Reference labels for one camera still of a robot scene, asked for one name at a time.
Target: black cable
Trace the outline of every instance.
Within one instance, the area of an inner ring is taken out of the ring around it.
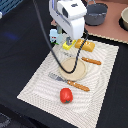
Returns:
[[[77,61],[78,61],[78,56],[79,56],[80,50],[82,49],[84,43],[86,42],[86,40],[87,40],[87,38],[88,38],[88,31],[85,29],[86,38],[85,38],[85,40],[83,41],[83,43],[81,44],[81,46],[80,46],[80,48],[79,48],[79,50],[78,50],[78,52],[77,52],[76,61],[75,61],[75,65],[74,65],[73,70],[72,70],[72,71],[66,71],[66,70],[63,68],[63,66],[60,64],[59,60],[57,59],[55,53],[54,53],[53,50],[52,50],[52,47],[51,47],[51,45],[50,45],[50,42],[49,42],[49,40],[48,40],[48,38],[47,38],[47,36],[46,36],[46,32],[45,32],[45,30],[44,30],[43,22],[42,22],[42,20],[41,20],[41,16],[40,16],[40,12],[39,12],[38,5],[37,5],[37,3],[36,3],[36,0],[33,0],[33,3],[34,3],[34,6],[35,6],[35,9],[36,9],[36,13],[37,13],[37,17],[38,17],[38,20],[39,20],[39,23],[40,23],[41,30],[42,30],[42,32],[43,32],[43,34],[44,34],[46,43],[47,43],[49,49],[51,50],[51,52],[52,52],[54,58],[56,59],[57,63],[59,64],[59,66],[62,68],[63,71],[65,71],[65,72],[68,73],[68,74],[73,73],[73,72],[75,71],[75,69],[76,69],[76,66],[77,66]]]

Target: placemat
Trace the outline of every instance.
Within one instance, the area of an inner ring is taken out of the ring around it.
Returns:
[[[62,43],[53,48],[60,61],[68,58],[63,52],[76,55],[78,51],[74,46],[69,51],[62,48],[66,37],[67,35],[63,34]],[[88,67],[87,74],[84,79],[77,81],[77,83],[89,87],[89,92],[48,77],[49,72],[61,76],[58,70],[59,66],[50,52],[17,98],[79,128],[95,128],[118,52],[118,46],[97,41],[93,42],[95,43],[93,52],[82,50],[80,57],[84,56],[99,60],[102,65],[85,62]],[[59,98],[60,90],[65,87],[70,88],[73,93],[73,101],[69,104],[61,103]]]

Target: table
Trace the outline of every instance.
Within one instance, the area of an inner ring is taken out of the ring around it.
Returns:
[[[49,1],[37,0],[37,3],[48,36],[52,28]],[[91,35],[89,39],[119,46],[96,128],[127,128],[128,45]],[[17,99],[49,52],[32,1],[22,2],[0,20],[0,104],[50,128],[75,128]]]

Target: yellow object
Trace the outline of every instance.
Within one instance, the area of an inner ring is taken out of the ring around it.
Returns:
[[[83,43],[83,41],[84,40],[78,39],[76,44],[75,44],[75,48],[80,48],[80,46]],[[86,41],[84,43],[83,47],[82,47],[82,50],[92,52],[94,47],[95,47],[95,44],[93,42]]]
[[[69,50],[72,47],[72,45],[76,42],[76,40],[73,40],[71,45],[67,45],[66,42],[63,44],[63,49]]]

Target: fork handle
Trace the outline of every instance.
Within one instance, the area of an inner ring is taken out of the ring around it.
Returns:
[[[87,91],[87,92],[90,91],[88,87],[83,86],[83,85],[80,85],[80,84],[77,84],[77,83],[72,82],[72,81],[70,81],[70,80],[68,80],[67,83],[68,83],[69,85],[72,85],[72,86],[74,86],[74,87],[76,87],[76,88],[79,88],[79,89],[81,89],[81,90],[84,90],[84,91]]]

